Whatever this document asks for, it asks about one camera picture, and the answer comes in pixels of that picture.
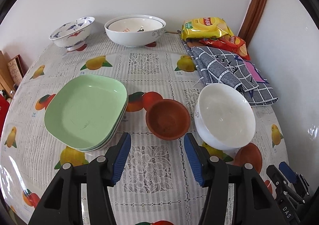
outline gray checkered cloth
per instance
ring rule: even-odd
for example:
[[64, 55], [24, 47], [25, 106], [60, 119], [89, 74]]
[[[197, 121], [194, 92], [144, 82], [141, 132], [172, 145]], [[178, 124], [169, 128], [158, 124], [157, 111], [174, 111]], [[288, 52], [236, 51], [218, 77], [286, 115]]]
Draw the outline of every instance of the gray checkered cloth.
[[211, 47], [189, 48], [182, 41], [185, 49], [192, 57], [200, 80], [204, 85], [223, 83], [239, 91], [249, 102], [250, 106], [274, 104], [278, 97], [273, 88], [262, 78], [253, 66], [260, 79], [256, 81], [246, 67], [247, 61], [238, 55]]

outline white bowl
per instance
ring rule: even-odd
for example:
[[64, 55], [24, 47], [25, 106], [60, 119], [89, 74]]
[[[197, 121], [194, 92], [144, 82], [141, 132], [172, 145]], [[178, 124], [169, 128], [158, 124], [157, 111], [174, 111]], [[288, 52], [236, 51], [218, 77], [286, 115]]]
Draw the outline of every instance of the white bowl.
[[50, 35], [49, 39], [58, 47], [69, 51], [82, 47], [85, 39], [90, 35], [93, 17], [83, 17], [73, 22], [63, 24]]
[[251, 142], [256, 129], [253, 110], [234, 88], [212, 83], [200, 92], [194, 113], [198, 134], [208, 145], [233, 150]]
[[143, 47], [156, 41], [166, 22], [149, 15], [128, 15], [105, 23], [105, 32], [114, 43], [126, 47]]

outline silver rivet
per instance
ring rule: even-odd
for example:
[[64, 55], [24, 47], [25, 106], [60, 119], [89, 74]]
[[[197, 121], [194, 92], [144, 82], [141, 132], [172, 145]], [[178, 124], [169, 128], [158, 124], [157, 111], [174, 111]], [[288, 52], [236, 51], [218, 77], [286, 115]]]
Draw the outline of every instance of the silver rivet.
[[69, 169], [71, 167], [71, 164], [70, 163], [65, 163], [63, 164], [62, 168], [63, 169]]
[[96, 161], [98, 161], [98, 162], [104, 162], [105, 161], [105, 156], [99, 156], [97, 159], [96, 159]]
[[218, 162], [219, 158], [217, 156], [211, 156], [209, 160], [212, 162]]
[[250, 163], [246, 163], [246, 164], [245, 164], [245, 167], [246, 167], [247, 169], [253, 169], [253, 165], [250, 164]]

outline green label on chip bag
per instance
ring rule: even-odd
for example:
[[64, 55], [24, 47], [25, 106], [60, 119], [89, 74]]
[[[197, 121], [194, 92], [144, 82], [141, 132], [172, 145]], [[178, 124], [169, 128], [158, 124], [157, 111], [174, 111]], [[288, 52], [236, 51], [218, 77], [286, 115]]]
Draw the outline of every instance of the green label on chip bag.
[[185, 28], [186, 29], [193, 28], [192, 22], [190, 21], [190, 22], [185, 23]]

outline snack package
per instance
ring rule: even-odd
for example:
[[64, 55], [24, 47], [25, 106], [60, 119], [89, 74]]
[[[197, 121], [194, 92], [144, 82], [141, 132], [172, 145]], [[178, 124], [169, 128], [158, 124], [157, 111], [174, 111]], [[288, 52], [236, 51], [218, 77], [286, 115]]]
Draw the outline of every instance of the snack package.
[[218, 39], [201, 39], [199, 42], [209, 47], [233, 52], [243, 59], [250, 60], [250, 56], [246, 49], [246, 42], [240, 37], [225, 35]]
[[234, 36], [226, 22], [220, 18], [200, 18], [185, 21], [181, 38], [220, 38], [224, 35]]

